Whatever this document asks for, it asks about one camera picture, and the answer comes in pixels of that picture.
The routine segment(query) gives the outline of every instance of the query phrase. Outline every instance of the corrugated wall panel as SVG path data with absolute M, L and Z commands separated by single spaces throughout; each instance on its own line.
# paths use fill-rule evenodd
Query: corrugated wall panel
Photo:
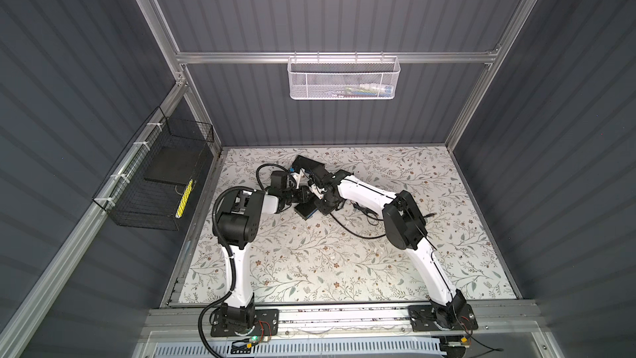
M 2 329 L 174 80 L 134 0 L 0 0 L 0 63 Z M 23 356 L 129 354 L 181 239 L 105 224 Z
M 224 146 L 444 142 L 483 65 L 402 66 L 388 100 L 290 98 L 285 65 L 189 65 Z
M 519 0 L 159 0 L 182 51 L 484 51 Z
M 633 354 L 635 27 L 636 0 L 541 0 L 455 152 L 568 357 Z

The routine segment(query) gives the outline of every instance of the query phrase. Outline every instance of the leaf pattern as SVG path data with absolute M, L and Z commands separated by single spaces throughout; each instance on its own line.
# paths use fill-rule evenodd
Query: leaf pattern
M 515 298 L 445 147 L 229 149 L 214 199 L 231 186 L 257 187 L 254 172 L 260 164 L 289 166 L 299 154 L 388 191 L 406 189 L 423 214 L 437 213 L 426 226 L 428 238 L 465 297 Z M 261 177 L 268 185 L 269 171 Z M 370 224 L 349 202 L 335 215 L 356 233 L 384 233 L 381 223 Z M 403 251 L 385 238 L 360 240 L 319 212 L 307 221 L 293 209 L 262 215 L 250 272 L 256 300 L 264 302 L 401 301 L 427 295 Z M 225 289 L 225 263 L 208 214 L 179 301 L 207 303 Z

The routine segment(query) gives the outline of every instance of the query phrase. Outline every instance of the black wire basket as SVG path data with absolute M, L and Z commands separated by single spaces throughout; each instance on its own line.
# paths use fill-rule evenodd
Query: black wire basket
M 145 142 L 133 143 L 136 151 L 122 171 L 113 175 L 116 164 L 113 165 L 93 201 L 118 226 L 172 231 L 187 227 L 214 160 L 213 143 L 211 124 L 164 117 Z M 187 169 L 193 170 L 189 179 L 186 173 L 183 184 L 149 177 L 156 173 L 156 161 L 165 162 L 167 151 L 190 158 Z M 108 195 L 98 196 L 110 178 L 115 178 L 115 186 Z

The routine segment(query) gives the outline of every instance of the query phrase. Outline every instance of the floral pattern tablecloth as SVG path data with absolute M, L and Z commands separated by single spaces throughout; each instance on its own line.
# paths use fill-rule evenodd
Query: floral pattern tablecloth
M 257 187 L 254 172 L 260 164 L 289 166 L 299 154 L 388 191 L 406 189 L 422 214 L 437 213 L 427 225 L 429 240 L 467 299 L 516 298 L 445 147 L 229 149 L 215 199 L 231 186 Z M 261 171 L 264 185 L 273 170 Z M 335 215 L 362 235 L 384 233 L 382 224 L 367 221 L 350 202 Z M 427 295 L 410 260 L 386 238 L 356 238 L 318 211 L 307 221 L 293 209 L 262 215 L 250 268 L 257 301 L 402 301 Z M 179 301 L 207 303 L 226 287 L 223 255 L 208 215 Z

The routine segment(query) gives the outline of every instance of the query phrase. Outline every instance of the white mesh basket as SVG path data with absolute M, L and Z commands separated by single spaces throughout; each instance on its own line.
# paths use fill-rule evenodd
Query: white mesh basket
M 398 85 L 397 57 L 290 57 L 293 99 L 392 99 Z

